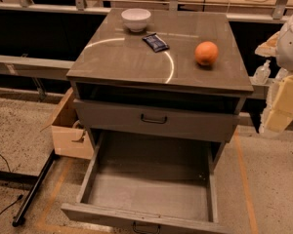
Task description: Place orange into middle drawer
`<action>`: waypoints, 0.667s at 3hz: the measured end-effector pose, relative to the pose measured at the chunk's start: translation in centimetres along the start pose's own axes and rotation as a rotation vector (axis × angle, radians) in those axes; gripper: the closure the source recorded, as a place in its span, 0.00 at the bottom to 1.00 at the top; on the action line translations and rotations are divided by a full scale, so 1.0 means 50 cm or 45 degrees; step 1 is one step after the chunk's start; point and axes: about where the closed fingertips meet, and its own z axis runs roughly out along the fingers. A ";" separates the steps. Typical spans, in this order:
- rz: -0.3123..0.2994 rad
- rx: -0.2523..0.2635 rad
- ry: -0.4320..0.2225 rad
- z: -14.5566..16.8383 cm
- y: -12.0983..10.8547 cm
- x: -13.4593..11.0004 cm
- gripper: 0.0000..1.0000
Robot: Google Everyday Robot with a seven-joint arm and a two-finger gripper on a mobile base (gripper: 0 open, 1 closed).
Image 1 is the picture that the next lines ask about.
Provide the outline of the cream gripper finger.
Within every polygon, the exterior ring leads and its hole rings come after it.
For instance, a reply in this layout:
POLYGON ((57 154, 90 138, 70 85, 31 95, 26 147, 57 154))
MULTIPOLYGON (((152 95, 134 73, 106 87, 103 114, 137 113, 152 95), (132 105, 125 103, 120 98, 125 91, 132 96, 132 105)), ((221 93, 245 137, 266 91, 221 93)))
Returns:
POLYGON ((260 44, 256 48, 255 54, 264 58, 275 57, 278 36, 279 32, 276 32, 266 42, 260 44))
POLYGON ((261 117, 261 134, 280 134, 293 121, 293 74, 274 81, 261 117))

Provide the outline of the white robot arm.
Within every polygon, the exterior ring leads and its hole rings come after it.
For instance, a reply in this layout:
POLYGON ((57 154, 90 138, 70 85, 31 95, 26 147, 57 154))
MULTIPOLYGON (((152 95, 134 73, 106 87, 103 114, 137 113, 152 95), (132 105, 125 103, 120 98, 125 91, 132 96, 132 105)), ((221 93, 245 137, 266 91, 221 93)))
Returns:
POLYGON ((261 135, 275 137, 293 121, 293 15, 277 33, 256 48, 255 54, 276 58, 280 67, 269 86, 259 128, 261 135))

